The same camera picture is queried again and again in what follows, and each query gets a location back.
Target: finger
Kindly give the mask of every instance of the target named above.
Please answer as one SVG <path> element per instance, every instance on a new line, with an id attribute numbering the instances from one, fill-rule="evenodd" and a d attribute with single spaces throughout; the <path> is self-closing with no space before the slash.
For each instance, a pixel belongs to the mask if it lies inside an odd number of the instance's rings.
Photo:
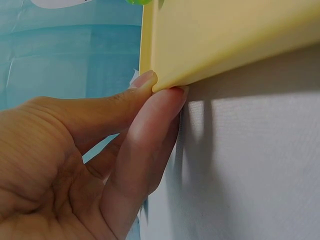
<path id="1" fill-rule="evenodd" d="M 132 82 L 130 82 L 129 89 L 136 89 L 141 87 L 143 84 L 146 83 L 148 80 L 148 77 L 145 77 L 146 74 L 141 75 L 140 77 L 137 77 L 136 79 L 132 79 Z M 78 144 L 77 148 L 80 151 L 82 155 L 85 155 L 89 150 L 91 150 L 94 146 L 96 146 L 98 143 L 100 143 L 102 140 L 104 140 L 107 136 L 89 140 L 88 142 Z"/>
<path id="2" fill-rule="evenodd" d="M 100 203 L 106 223 L 119 239 L 126 237 L 148 195 L 154 156 L 186 101 L 184 92 L 172 88 L 153 95 L 128 130 Z"/>
<path id="3" fill-rule="evenodd" d="M 153 71 L 146 72 L 136 81 L 139 88 L 104 98 L 55 99 L 36 98 L 27 104 L 40 108 L 58 119 L 72 135 L 76 145 L 121 132 L 129 127 L 136 114 L 152 95 L 157 82 Z"/>
<path id="4" fill-rule="evenodd" d="M 102 151 L 93 157 L 85 165 L 89 172 L 95 177 L 104 181 L 115 166 L 115 162 L 122 143 L 126 138 L 127 132 L 120 133 L 116 138 L 109 142 Z"/>
<path id="5" fill-rule="evenodd" d="M 158 156 L 152 166 L 152 174 L 148 194 L 153 193 L 159 186 L 164 171 L 166 169 L 169 157 L 176 144 L 179 132 L 179 115 L 170 124 L 166 137 L 162 143 Z"/>

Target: fingernail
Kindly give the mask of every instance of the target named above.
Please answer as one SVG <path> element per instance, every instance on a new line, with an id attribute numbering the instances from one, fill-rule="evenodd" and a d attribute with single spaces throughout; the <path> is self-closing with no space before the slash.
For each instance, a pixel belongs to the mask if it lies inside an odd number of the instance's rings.
<path id="1" fill-rule="evenodd" d="M 151 82 L 152 78 L 154 78 L 154 75 L 157 76 L 155 74 L 154 71 L 150 70 L 145 72 L 144 74 L 140 75 L 139 77 L 137 77 L 130 85 L 130 89 L 135 89 L 135 88 L 140 88 L 142 87 L 144 84 Z"/>
<path id="2" fill-rule="evenodd" d="M 183 90 L 183 96 L 186 97 L 189 93 L 189 86 L 179 86 L 178 88 Z"/>

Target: knuckle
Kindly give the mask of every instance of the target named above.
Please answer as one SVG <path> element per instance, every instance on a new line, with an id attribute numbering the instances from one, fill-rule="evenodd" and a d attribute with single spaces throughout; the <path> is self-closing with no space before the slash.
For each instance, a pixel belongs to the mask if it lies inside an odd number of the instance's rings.
<path id="1" fill-rule="evenodd" d="M 51 103 L 52 99 L 53 98 L 47 97 L 47 96 L 37 96 L 37 97 L 30 99 L 27 103 L 43 106 L 43 105 L 47 105 L 47 104 Z"/>

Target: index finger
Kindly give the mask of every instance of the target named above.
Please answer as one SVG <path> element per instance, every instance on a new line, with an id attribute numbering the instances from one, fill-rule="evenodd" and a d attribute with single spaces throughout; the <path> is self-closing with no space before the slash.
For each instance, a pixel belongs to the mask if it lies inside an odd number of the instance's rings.
<path id="1" fill-rule="evenodd" d="M 102 215 L 118 239 L 125 239 L 148 195 L 153 161 L 185 101 L 181 88 L 156 93 L 128 130 L 100 202 Z"/>

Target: hand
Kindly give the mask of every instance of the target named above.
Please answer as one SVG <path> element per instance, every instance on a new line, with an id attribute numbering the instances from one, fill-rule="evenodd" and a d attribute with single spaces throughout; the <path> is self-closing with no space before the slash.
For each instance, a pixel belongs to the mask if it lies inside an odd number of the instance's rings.
<path id="1" fill-rule="evenodd" d="M 156 80 L 150 71 L 116 96 L 39 97 L 0 112 L 1 239 L 126 238 L 160 183 L 186 101 L 181 88 L 152 95 Z"/>

